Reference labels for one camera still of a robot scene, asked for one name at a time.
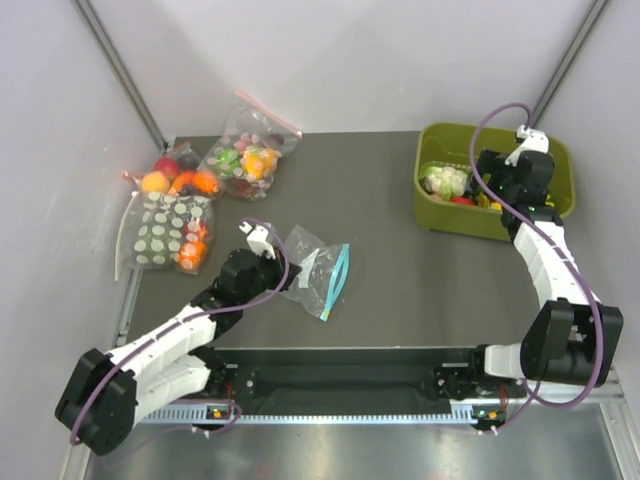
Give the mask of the blue zip clear bag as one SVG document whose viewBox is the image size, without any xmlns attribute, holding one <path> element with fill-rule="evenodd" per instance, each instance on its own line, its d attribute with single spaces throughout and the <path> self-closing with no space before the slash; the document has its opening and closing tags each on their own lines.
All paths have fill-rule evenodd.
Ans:
<svg viewBox="0 0 640 480">
<path fill-rule="evenodd" d="M 305 310 L 326 322 L 346 284 L 350 267 L 350 245 L 326 245 L 318 237 L 296 225 L 285 241 L 292 266 L 300 272 L 283 292 L 285 298 L 300 303 Z"/>
</svg>

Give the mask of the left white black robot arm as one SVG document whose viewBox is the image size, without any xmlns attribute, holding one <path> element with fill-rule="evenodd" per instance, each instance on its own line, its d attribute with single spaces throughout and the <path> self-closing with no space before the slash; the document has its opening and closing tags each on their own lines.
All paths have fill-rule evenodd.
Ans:
<svg viewBox="0 0 640 480">
<path fill-rule="evenodd" d="M 85 352 L 54 411 L 71 445 L 106 455 L 152 412 L 190 394 L 220 394 L 227 374 L 209 362 L 206 345 L 245 310 L 287 290 L 301 271 L 281 250 L 268 255 L 237 249 L 212 284 L 164 324 L 110 351 Z"/>
</svg>

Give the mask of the red fake apple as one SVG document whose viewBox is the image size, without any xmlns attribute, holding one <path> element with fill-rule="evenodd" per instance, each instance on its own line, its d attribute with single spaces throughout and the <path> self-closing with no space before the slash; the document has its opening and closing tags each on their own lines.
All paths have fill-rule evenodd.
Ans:
<svg viewBox="0 0 640 480">
<path fill-rule="evenodd" d="M 449 202 L 458 205 L 477 206 L 477 203 L 473 199 L 466 197 L 451 197 Z"/>
</svg>

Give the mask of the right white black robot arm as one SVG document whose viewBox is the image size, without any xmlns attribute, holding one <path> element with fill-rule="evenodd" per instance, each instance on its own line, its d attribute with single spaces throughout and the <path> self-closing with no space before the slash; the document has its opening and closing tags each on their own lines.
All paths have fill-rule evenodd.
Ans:
<svg viewBox="0 0 640 480">
<path fill-rule="evenodd" d="M 505 204 L 501 223 L 526 264 L 540 311 L 521 342 L 485 348 L 484 361 L 466 372 L 469 388 L 487 396 L 504 378 L 602 386 L 624 320 L 618 308 L 585 294 L 575 277 L 563 221 L 547 202 L 552 156 L 525 150 L 510 165 L 506 155 L 485 149 L 476 169 Z"/>
</svg>

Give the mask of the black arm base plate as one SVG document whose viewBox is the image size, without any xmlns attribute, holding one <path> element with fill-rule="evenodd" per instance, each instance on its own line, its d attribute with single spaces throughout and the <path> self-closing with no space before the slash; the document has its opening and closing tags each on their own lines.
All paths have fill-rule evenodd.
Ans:
<svg viewBox="0 0 640 480">
<path fill-rule="evenodd" d="M 484 347 L 360 349 L 214 349 L 196 356 L 211 370 L 195 398 L 266 398 L 285 388 L 335 395 L 407 389 L 433 399 L 518 398 L 513 379 L 484 372 Z"/>
</svg>

